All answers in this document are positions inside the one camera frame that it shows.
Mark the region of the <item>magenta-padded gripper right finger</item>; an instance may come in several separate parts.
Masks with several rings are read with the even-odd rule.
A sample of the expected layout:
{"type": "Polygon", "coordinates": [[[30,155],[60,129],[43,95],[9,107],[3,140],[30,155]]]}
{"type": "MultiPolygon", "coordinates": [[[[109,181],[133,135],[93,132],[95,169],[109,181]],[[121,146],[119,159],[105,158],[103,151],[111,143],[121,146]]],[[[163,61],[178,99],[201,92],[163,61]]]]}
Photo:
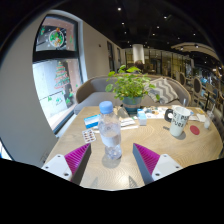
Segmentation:
{"type": "Polygon", "coordinates": [[[145,185],[182,169],[168,154],[159,155],[137,143],[133,144],[133,155],[145,185]]]}

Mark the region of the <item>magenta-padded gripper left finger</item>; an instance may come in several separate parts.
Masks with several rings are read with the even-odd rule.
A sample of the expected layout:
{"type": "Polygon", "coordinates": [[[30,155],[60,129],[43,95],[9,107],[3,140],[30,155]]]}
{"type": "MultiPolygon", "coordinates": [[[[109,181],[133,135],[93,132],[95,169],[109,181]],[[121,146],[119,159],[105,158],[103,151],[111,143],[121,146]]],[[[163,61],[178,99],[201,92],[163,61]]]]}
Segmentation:
{"type": "Polygon", "coordinates": [[[79,185],[91,155],[91,144],[85,144],[66,155],[57,154],[42,169],[79,185]]]}

